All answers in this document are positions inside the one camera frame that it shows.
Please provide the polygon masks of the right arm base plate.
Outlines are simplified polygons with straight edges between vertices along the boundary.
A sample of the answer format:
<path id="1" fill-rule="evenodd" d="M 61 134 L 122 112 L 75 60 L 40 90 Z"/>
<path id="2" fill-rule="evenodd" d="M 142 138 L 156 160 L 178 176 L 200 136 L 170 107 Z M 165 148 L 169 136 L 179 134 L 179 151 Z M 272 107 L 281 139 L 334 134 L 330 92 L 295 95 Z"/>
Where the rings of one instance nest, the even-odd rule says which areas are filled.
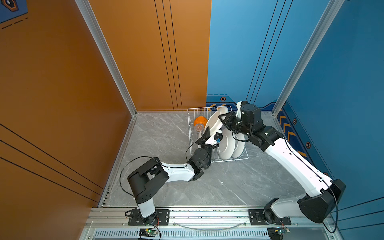
<path id="1" fill-rule="evenodd" d="M 274 213 L 264 209 L 250 209 L 248 210 L 250 223 L 252 226 L 262 225 L 285 225 L 292 224 L 289 217 L 278 218 Z"/>

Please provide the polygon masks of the white wire dish rack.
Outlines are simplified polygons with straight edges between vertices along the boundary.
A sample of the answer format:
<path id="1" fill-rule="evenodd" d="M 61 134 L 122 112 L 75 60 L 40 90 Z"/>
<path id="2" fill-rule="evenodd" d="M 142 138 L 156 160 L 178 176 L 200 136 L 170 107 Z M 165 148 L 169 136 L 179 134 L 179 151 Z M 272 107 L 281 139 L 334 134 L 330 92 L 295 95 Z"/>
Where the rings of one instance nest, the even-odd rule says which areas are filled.
<path id="1" fill-rule="evenodd" d="M 212 150 L 212 163 L 247 160 L 248 151 L 245 147 L 245 137 L 241 134 L 232 134 L 219 120 L 219 115 L 235 110 L 229 105 L 209 106 L 204 108 L 190 108 L 188 114 L 189 149 L 192 154 L 201 146 L 196 141 L 203 136 L 206 130 L 210 131 L 208 143 L 216 144 Z"/>

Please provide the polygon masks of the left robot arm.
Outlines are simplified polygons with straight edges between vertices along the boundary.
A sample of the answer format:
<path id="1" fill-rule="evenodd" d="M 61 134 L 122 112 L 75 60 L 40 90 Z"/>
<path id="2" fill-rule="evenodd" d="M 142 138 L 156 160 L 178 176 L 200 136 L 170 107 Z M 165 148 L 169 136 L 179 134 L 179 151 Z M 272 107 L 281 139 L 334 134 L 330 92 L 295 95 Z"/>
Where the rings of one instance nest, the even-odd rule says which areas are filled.
<path id="1" fill-rule="evenodd" d="M 184 165 L 166 164 L 157 157 L 149 157 L 147 162 L 132 171 L 127 180 L 141 217 L 146 220 L 156 216 L 153 197 L 166 183 L 198 180 L 204 170 L 211 167 L 212 151 L 219 147 L 222 139 L 222 131 L 208 128 L 195 142 L 199 147 Z"/>

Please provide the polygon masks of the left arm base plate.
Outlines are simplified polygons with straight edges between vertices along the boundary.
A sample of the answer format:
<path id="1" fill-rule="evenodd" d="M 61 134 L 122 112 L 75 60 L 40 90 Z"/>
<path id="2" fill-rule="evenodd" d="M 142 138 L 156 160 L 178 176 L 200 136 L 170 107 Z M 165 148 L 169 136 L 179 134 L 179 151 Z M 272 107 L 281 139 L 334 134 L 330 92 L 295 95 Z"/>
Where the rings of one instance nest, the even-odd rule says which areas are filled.
<path id="1" fill-rule="evenodd" d="M 132 209 L 125 212 L 129 220 L 129 226 L 167 226 L 169 224 L 170 210 L 157 209 L 149 217 L 144 218 L 139 209 Z"/>

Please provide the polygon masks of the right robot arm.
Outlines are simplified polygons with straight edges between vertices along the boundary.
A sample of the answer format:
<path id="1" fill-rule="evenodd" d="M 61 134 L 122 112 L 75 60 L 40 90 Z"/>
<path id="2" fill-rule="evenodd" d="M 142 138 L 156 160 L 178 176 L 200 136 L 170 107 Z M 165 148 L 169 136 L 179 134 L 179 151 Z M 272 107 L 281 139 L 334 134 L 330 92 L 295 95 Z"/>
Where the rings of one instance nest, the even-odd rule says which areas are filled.
<path id="1" fill-rule="evenodd" d="M 285 217 L 306 217 L 321 224 L 338 208 L 346 189 L 340 179 L 332 180 L 311 165 L 288 142 L 284 134 L 264 125 L 261 110 L 248 102 L 241 102 L 237 112 L 219 115 L 225 128 L 243 134 L 261 151 L 278 161 L 303 187 L 303 195 L 288 199 L 275 198 L 264 207 L 266 222 L 276 224 Z"/>

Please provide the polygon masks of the watermelon pattern plate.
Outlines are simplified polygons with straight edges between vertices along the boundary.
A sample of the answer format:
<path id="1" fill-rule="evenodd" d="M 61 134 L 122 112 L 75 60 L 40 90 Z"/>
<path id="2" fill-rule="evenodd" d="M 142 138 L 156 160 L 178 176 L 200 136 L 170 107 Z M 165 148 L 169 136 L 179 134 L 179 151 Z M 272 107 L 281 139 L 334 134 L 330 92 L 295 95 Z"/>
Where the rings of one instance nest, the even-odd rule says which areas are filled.
<path id="1" fill-rule="evenodd" d="M 220 130 L 223 125 L 219 118 L 219 115 L 227 114 L 228 112 L 229 110 L 227 107 L 220 107 L 208 119 L 208 122 L 205 125 L 205 131 L 207 129 L 209 130 L 209 137 L 215 135 L 217 130 Z"/>

